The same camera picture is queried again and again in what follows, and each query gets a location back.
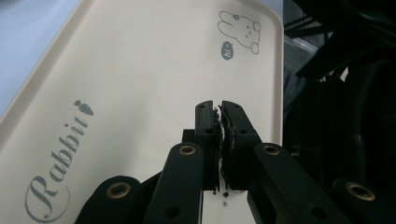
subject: screw hole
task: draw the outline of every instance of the screw hole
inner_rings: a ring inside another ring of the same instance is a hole
[[[323,209],[321,209],[319,207],[312,208],[311,214],[312,214],[312,216],[314,216],[318,219],[321,219],[321,220],[324,220],[328,217],[326,211],[324,211]]]
[[[178,153],[184,156],[190,156],[195,153],[195,147],[184,146],[178,149]]]
[[[125,182],[118,182],[108,187],[106,196],[111,199],[119,199],[131,191],[131,185]]]
[[[180,215],[180,208],[178,206],[169,206],[165,209],[164,212],[166,217],[178,217],[178,215]]]
[[[272,156],[275,156],[280,153],[279,149],[277,149],[275,147],[265,147],[264,151],[265,151],[265,153],[272,155]]]
[[[358,183],[346,183],[346,190],[351,195],[364,201],[373,201],[375,199],[375,194],[372,191]]]

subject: white surface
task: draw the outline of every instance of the white surface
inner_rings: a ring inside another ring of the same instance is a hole
[[[260,52],[230,37],[230,29],[243,31],[248,24],[219,29],[227,21],[223,10],[261,25]],[[56,222],[71,223],[105,179],[129,175],[144,181],[155,175],[182,130],[193,128],[194,107],[202,101],[241,104],[262,140],[280,143],[283,30],[267,8],[241,0],[93,1],[80,12],[0,124],[0,179],[7,189],[0,194],[2,221],[29,223],[29,207],[42,220],[65,211]],[[229,61],[221,56],[225,41],[233,44]],[[82,113],[76,100],[94,115]],[[62,139],[75,141],[76,152]],[[62,178],[55,181],[50,174],[60,162],[51,153],[62,149],[68,150],[70,167],[55,173]],[[44,193],[37,176],[57,195]],[[52,211],[32,193],[32,183],[49,198]],[[208,194],[204,223],[253,222],[246,194],[232,194],[227,207],[221,194]]]
[[[77,2],[0,1],[0,118]],[[282,20],[282,0],[260,2]]]

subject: rabbit logo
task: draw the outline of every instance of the rabbit logo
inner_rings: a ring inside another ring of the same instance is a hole
[[[245,48],[251,49],[254,54],[259,54],[260,29],[262,26],[247,17],[221,11],[219,30]]]

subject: cream plastic tray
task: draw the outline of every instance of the cream plastic tray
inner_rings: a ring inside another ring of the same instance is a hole
[[[81,1],[1,120],[1,222],[73,223],[104,180],[157,174],[203,101],[280,144],[282,70],[282,24],[254,1]],[[253,223],[223,192],[203,223]]]

